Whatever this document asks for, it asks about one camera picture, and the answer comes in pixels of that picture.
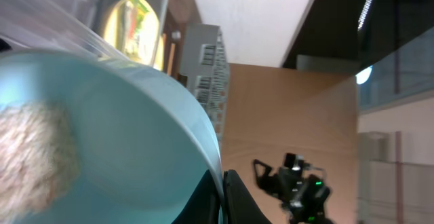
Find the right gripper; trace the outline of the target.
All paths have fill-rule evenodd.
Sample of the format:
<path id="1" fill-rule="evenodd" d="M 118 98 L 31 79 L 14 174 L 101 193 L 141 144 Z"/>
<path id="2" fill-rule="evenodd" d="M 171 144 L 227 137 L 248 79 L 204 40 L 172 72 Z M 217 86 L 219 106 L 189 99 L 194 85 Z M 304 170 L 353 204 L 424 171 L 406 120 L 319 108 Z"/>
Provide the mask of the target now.
<path id="1" fill-rule="evenodd" d="M 269 195 L 278 195 L 279 200 L 300 200 L 302 187 L 304 185 L 303 171 L 301 166 L 287 168 L 279 167 L 277 175 L 271 175 L 272 167 L 253 160 L 254 177 L 257 186 Z M 258 167 L 264 169 L 262 174 L 258 173 Z"/>

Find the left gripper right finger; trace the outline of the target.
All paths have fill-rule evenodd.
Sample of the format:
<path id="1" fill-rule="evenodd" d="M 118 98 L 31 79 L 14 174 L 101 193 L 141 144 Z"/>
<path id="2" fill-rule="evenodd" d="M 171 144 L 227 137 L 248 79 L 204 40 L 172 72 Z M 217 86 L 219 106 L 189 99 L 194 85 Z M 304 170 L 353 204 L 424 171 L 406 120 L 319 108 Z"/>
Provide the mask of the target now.
<path id="1" fill-rule="evenodd" d="M 235 170 L 224 173 L 223 186 L 228 223 L 271 224 Z"/>

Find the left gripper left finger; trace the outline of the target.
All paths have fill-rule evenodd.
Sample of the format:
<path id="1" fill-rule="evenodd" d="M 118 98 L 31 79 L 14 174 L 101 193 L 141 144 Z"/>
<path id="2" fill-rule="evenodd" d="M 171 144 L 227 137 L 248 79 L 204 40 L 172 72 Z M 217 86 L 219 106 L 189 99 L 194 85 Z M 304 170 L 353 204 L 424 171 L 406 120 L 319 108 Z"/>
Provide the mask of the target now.
<path id="1" fill-rule="evenodd" d="M 218 224 L 220 198 L 209 170 L 172 224 Z"/>

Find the light blue bowl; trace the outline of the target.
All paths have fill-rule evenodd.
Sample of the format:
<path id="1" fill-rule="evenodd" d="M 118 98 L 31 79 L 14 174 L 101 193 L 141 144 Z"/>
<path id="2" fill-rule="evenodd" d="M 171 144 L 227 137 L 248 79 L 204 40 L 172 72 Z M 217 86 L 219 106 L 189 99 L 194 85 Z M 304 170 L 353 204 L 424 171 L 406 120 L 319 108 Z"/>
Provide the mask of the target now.
<path id="1" fill-rule="evenodd" d="M 224 197 L 213 125 L 165 73 L 53 50 L 2 53 L 1 103 L 44 100 L 67 108 L 81 174 L 24 223 L 171 223 L 205 173 Z"/>

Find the food scraps rice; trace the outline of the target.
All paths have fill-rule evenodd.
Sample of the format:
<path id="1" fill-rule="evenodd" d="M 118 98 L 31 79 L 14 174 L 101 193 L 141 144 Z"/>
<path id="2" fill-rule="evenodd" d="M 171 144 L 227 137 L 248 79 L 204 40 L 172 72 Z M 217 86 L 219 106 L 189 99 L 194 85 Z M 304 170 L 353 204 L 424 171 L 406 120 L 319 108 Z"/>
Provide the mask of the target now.
<path id="1" fill-rule="evenodd" d="M 41 212 L 64 196 L 81 163 L 67 110 L 28 103 L 1 108 L 1 222 Z"/>

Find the yellow plate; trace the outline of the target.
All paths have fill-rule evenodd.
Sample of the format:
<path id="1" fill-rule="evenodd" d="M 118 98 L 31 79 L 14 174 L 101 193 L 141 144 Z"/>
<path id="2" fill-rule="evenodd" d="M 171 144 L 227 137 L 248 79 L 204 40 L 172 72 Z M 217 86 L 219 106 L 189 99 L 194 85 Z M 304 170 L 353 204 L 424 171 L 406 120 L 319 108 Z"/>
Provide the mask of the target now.
<path id="1" fill-rule="evenodd" d="M 119 0 L 108 11 L 102 38 L 130 60 L 163 70 L 163 37 L 160 21 L 146 0 Z"/>

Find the green snack wrapper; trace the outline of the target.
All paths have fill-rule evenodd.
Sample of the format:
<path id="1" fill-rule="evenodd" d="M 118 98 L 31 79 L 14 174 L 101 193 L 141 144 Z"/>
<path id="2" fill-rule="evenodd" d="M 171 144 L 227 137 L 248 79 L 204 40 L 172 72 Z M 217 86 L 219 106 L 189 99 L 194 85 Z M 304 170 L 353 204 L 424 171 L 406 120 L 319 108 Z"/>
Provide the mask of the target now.
<path id="1" fill-rule="evenodd" d="M 125 43 L 124 51 L 131 58 L 139 58 L 140 33 L 143 30 L 143 22 L 148 8 L 142 0 L 127 0 L 124 8 Z"/>

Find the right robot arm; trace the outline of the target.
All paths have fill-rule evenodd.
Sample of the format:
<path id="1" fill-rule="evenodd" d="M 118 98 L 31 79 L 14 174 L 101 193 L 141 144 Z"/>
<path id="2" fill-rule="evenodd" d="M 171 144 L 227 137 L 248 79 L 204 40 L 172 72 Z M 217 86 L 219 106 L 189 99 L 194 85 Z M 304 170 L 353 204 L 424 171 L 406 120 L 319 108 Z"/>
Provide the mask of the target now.
<path id="1" fill-rule="evenodd" d="M 332 190 L 326 185 L 326 172 L 306 162 L 301 155 L 288 153 L 276 172 L 253 160 L 254 178 L 258 188 L 281 202 L 288 212 L 289 224 L 330 224 L 325 203 Z"/>

